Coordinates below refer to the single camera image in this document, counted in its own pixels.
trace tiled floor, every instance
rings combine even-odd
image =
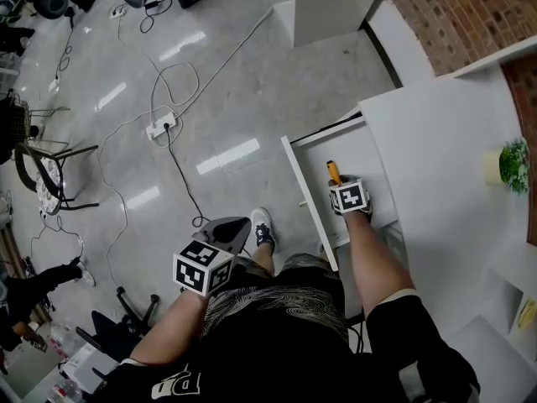
[[[205,85],[270,6],[270,0],[205,0],[185,11],[174,0],[147,34],[138,29],[143,10],[130,8],[121,21],[121,37],[129,47],[125,48],[117,40],[118,20],[107,15],[119,2],[97,0],[90,13],[77,15],[70,65],[61,74],[56,94],[48,89],[69,25],[66,19],[38,23],[16,87],[30,108],[70,107],[47,122],[47,139],[69,141],[75,148],[101,145],[118,124],[148,111],[156,73],[140,52],[159,68],[189,61]],[[189,70],[180,66],[165,75],[177,102],[192,92]],[[340,118],[359,99],[393,88],[365,33],[291,49],[278,20],[271,17],[185,113],[173,150],[208,217],[249,216],[253,207],[268,208],[281,247],[278,268],[289,254],[315,252],[318,242],[307,208],[298,206],[302,195],[281,136],[296,139],[313,132]],[[154,103],[171,106],[162,84]],[[144,116],[114,134],[101,162],[105,177],[127,202],[152,197],[128,207],[129,225],[110,252],[110,265],[139,308],[148,305],[150,294],[159,294],[161,313],[179,294],[170,277],[172,254],[194,232],[190,221],[196,210],[169,152],[148,141],[148,124]],[[259,148],[203,175],[198,172],[199,164],[248,140],[257,141]],[[68,160],[66,193],[80,192],[77,203],[101,206],[61,213],[64,227],[84,239],[84,256],[97,286],[68,283],[52,294],[55,317],[88,330],[93,309],[121,314],[105,253],[123,227],[124,216],[117,196],[101,182],[97,154]],[[36,195],[22,186],[12,162],[0,167],[0,186],[13,193],[13,231],[21,254],[28,255],[30,239],[42,228]],[[250,238],[247,248],[252,251],[253,245]],[[34,242],[33,261],[41,271],[79,252],[76,238],[47,231]]]

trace white cable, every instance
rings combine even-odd
[[[235,50],[226,58],[226,60],[222,63],[222,65],[218,68],[217,71],[214,72],[214,74],[211,76],[211,78],[209,79],[209,81],[207,81],[207,83],[203,86],[203,88],[200,89],[200,92],[197,94],[197,96],[194,97],[194,99],[179,113],[177,114],[177,117],[175,117],[175,119],[180,119],[181,116],[183,115],[183,113],[185,113],[189,108],[190,106],[192,106],[196,100],[198,99],[198,97],[203,93],[203,91],[209,86],[209,84],[211,83],[211,81],[215,78],[216,75],[218,75],[218,73],[220,73],[220,71],[224,68],[224,66],[229,62],[229,60],[235,55],[235,53],[240,49],[240,47],[244,44],[244,42],[246,42],[248,39],[250,39],[250,36],[255,32],[255,30],[258,29],[259,25],[261,25],[265,19],[267,19],[270,15],[272,15],[272,12],[273,12],[273,7],[271,6],[268,11],[266,12],[266,14],[264,14],[261,19],[259,19],[259,21],[257,21],[257,23],[253,26],[253,29],[252,31],[250,31],[250,33],[248,33],[248,36],[246,36],[244,38],[244,40],[238,44],[237,48],[235,48]],[[179,133],[180,131],[175,135],[175,137],[171,140],[171,142],[169,142],[169,144],[172,144],[174,143],[174,141],[179,137]],[[165,146],[161,146],[159,144],[157,144],[154,139],[152,139],[152,142],[158,146],[159,148],[168,148],[169,145],[165,145]]]
[[[235,55],[235,53],[239,50],[239,48],[248,40],[250,39],[250,36],[252,36],[253,32],[259,27],[259,25],[261,25],[263,23],[263,21],[265,19],[267,19],[269,17],[270,14],[272,14],[273,12],[273,8],[271,7],[267,12],[266,14],[264,14],[264,16],[261,17],[261,19],[259,19],[259,21],[255,24],[255,26],[253,27],[252,31],[246,36],[246,38],[237,46],[237,48],[235,48],[235,50],[227,57],[227,59],[224,61],[224,63],[218,68],[217,71],[215,71],[215,73],[211,76],[211,78],[209,79],[209,81],[200,89],[200,78],[196,72],[196,69],[194,68],[194,66],[191,64],[191,63],[176,63],[176,64],[173,64],[173,65],[168,65],[167,67],[165,67],[164,69],[162,69],[161,71],[159,71],[159,69],[157,68],[157,66],[155,65],[155,63],[153,63],[153,61],[146,55],[144,54],[143,52],[140,52],[147,60],[149,60],[149,62],[151,63],[151,65],[153,66],[153,68],[157,71],[157,78],[155,79],[155,82],[154,82],[154,85],[153,85],[153,90],[151,91],[151,100],[150,100],[150,107],[149,107],[149,110],[147,112],[144,112],[144,113],[140,113],[136,118],[133,118],[131,119],[130,121],[127,121],[125,123],[120,123],[116,129],[114,129],[110,134],[108,134],[108,136],[106,136],[104,138],[104,140],[102,141],[102,145],[101,145],[101,148],[99,150],[99,155],[97,156],[97,164],[99,166],[99,171],[101,172],[101,179],[102,179],[102,183],[104,185],[106,185],[108,188],[110,188],[112,191],[114,191],[116,193],[116,195],[121,199],[121,202],[123,204],[123,212],[125,214],[125,225],[123,225],[123,228],[121,229],[121,231],[117,234],[117,236],[113,239],[112,243],[110,243],[110,245],[108,246],[108,249],[105,253],[105,258],[107,260],[107,265],[108,265],[108,271],[110,273],[110,278],[112,279],[112,282],[114,283],[115,286],[119,286],[116,282],[116,280],[114,279],[114,276],[113,276],[113,273],[112,273],[112,267],[110,266],[110,259],[108,258],[108,255],[110,254],[110,250],[112,249],[112,246],[117,242],[117,240],[120,238],[120,236],[123,234],[123,232],[127,229],[128,227],[128,215],[127,215],[127,205],[125,203],[125,199],[123,199],[123,196],[121,195],[121,193],[116,190],[113,186],[111,186],[105,179],[104,177],[104,172],[102,171],[102,167],[101,167],[101,155],[102,155],[102,151],[104,150],[104,146],[106,144],[106,142],[108,141],[109,138],[111,138],[115,133],[117,133],[117,131],[121,128],[121,127],[124,127],[125,125],[129,125],[130,123],[133,123],[134,121],[137,121],[139,118],[141,118],[143,115],[147,115],[149,114],[149,118],[151,119],[151,122],[154,123],[154,120],[153,120],[153,115],[155,112],[157,112],[158,110],[162,109],[162,108],[168,108],[172,114],[174,115],[174,118],[178,120],[179,122],[179,128],[177,130],[177,134],[174,136],[173,139],[170,140],[170,142],[168,144],[166,144],[165,146],[161,146],[159,144],[157,144],[153,139],[152,139],[152,142],[153,144],[155,144],[156,146],[158,146],[159,148],[168,148],[170,145],[172,145],[172,143],[174,143],[174,141],[179,137],[179,134],[181,132],[181,130],[183,129],[183,120],[181,119],[181,116],[190,108],[190,106],[192,106],[192,104],[194,104],[194,102],[198,99],[198,97],[201,95],[201,93],[207,88],[207,86],[211,83],[211,81],[215,78],[215,76],[223,69],[223,67],[227,64],[227,62]],[[123,17],[124,15],[120,16],[119,17],[119,24],[117,26],[117,39],[119,40],[119,42],[127,49],[129,49],[129,46],[127,46],[122,40],[121,40],[121,37],[119,35],[119,29],[121,28],[121,18]],[[169,86],[168,86],[168,82],[166,82],[166,80],[162,77],[162,73],[166,70],[168,70],[169,68],[171,67],[176,67],[178,65],[188,65],[192,71],[194,72],[194,75],[196,76],[196,89],[194,90],[194,92],[190,95],[190,97],[188,97],[186,100],[184,100],[183,102],[181,103],[175,103],[174,100],[173,100],[173,97],[171,95],[171,90],[169,89]],[[153,96],[154,96],[154,91],[156,89],[156,86],[157,86],[157,82],[159,81],[159,79],[162,79],[162,82],[164,83],[164,85],[166,86],[166,89],[168,90],[168,95],[169,95],[169,100],[175,105],[175,106],[181,106],[183,104],[186,104],[190,99],[192,99],[194,97],[194,99],[180,112],[180,113],[177,113],[176,111],[174,111],[171,107],[169,106],[166,106],[166,105],[163,105],[163,106],[160,106],[160,107],[157,107],[156,109],[153,109]]]

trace brick wall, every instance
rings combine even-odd
[[[519,115],[522,135],[529,145],[528,242],[537,246],[537,53],[502,65]]]
[[[437,75],[537,34],[537,0],[393,0]]]

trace chair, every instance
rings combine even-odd
[[[65,198],[65,183],[62,172],[62,167],[67,158],[97,148],[95,145],[78,151],[65,149],[57,154],[46,154],[27,144],[17,144],[15,146],[15,165],[17,166],[18,177],[20,177],[26,188],[37,193],[41,209],[48,215],[55,215],[58,211],[76,211],[86,207],[97,207],[99,203],[90,203],[75,207],[69,206],[69,202],[73,202],[75,199]],[[28,155],[37,167],[37,178],[35,181],[29,176],[26,170],[24,164],[25,155]]]
[[[159,302],[160,297],[156,294],[151,295],[151,304],[145,312],[143,319],[140,319],[133,309],[123,299],[125,290],[123,287],[117,288],[117,298],[121,302],[127,315],[123,317],[121,322],[115,323],[108,319],[98,311],[91,313],[91,319],[95,326],[96,334],[91,336],[82,328],[77,327],[76,333],[86,340],[91,346],[97,348],[102,353],[105,353],[110,358],[121,363],[127,359],[134,347],[138,345],[141,337],[140,334],[147,334],[151,327],[149,326],[149,318],[155,305]]]

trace white drawer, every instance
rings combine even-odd
[[[338,268],[331,250],[348,243],[349,237],[345,221],[331,209],[328,160],[336,163],[342,175],[363,178],[373,201],[374,227],[397,221],[388,179],[364,117],[333,124],[294,142],[284,136],[282,143],[334,270]]]

